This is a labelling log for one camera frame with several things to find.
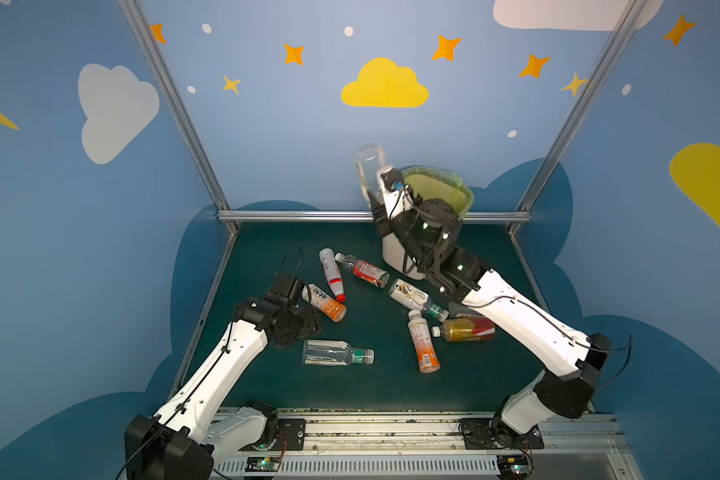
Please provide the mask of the crushed clear bottle green cap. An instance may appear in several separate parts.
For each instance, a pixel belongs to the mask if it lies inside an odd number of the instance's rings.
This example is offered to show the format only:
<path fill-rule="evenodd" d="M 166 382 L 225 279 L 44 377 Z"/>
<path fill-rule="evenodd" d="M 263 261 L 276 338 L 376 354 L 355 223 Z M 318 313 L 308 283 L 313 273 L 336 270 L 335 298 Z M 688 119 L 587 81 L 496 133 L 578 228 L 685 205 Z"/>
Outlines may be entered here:
<path fill-rule="evenodd" d="M 355 348 L 345 341 L 307 340 L 302 361 L 306 365 L 349 366 L 371 365 L 375 361 L 373 349 Z"/>

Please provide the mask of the clear bottle white yellow label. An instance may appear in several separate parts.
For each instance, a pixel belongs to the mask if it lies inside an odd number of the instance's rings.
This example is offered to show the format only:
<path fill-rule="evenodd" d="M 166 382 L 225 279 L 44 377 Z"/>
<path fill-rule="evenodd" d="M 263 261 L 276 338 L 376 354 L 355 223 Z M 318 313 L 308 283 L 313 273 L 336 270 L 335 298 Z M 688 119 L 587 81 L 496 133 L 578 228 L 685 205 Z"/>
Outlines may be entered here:
<path fill-rule="evenodd" d="M 484 315 L 480 312 L 471 309 L 465 305 L 462 305 L 460 303 L 450 301 L 447 306 L 448 310 L 448 318 L 483 318 Z"/>

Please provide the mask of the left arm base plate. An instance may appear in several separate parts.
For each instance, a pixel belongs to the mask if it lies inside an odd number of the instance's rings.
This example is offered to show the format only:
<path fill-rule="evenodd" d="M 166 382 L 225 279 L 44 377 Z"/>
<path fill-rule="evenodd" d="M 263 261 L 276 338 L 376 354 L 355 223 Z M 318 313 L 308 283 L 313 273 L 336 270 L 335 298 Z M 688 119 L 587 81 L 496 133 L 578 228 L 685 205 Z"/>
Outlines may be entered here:
<path fill-rule="evenodd" d="M 302 451 L 306 440 L 307 422 L 303 418 L 279 419 L 278 425 L 262 440 L 245 445 L 241 452 L 252 451 Z"/>

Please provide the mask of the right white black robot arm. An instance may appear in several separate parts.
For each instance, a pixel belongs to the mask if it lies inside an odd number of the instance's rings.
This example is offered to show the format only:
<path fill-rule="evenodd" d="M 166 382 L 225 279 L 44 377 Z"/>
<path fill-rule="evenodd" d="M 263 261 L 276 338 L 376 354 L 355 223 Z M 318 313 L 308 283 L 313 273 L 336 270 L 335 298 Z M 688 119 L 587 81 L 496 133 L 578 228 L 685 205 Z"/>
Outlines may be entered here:
<path fill-rule="evenodd" d="M 402 271 L 417 270 L 442 295 L 492 320 L 542 362 L 543 371 L 495 412 L 493 442 L 511 445 L 554 415 L 580 418 L 598 387 L 610 341 L 557 320 L 456 246 L 461 222 L 444 201 L 415 201 L 404 189 L 364 195 L 380 235 L 400 243 Z"/>

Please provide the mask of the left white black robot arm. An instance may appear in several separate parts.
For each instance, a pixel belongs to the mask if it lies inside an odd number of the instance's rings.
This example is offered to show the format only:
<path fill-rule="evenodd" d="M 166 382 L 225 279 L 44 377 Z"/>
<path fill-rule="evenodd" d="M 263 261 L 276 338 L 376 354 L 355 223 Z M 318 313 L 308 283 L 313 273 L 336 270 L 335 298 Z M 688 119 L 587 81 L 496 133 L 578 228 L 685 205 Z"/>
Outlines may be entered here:
<path fill-rule="evenodd" d="M 250 401 L 232 418 L 213 419 L 242 373 L 270 343 L 287 348 L 321 329 L 319 313 L 297 300 L 283 305 L 249 298 L 193 376 L 150 417 L 125 430 L 125 462 L 117 479 L 208 479 L 217 465 L 248 445 L 269 445 L 275 409 Z"/>

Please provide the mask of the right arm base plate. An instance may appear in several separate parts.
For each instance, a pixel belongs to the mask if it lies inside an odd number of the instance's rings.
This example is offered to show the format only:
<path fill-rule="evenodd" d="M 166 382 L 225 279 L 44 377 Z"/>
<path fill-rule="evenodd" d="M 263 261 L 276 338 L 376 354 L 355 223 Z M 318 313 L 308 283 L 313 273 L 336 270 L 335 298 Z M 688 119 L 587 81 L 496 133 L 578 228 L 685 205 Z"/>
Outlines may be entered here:
<path fill-rule="evenodd" d="M 469 450 L 544 448 L 544 441 L 537 426 L 520 434 L 492 418 L 469 417 L 458 421 L 457 431 Z"/>

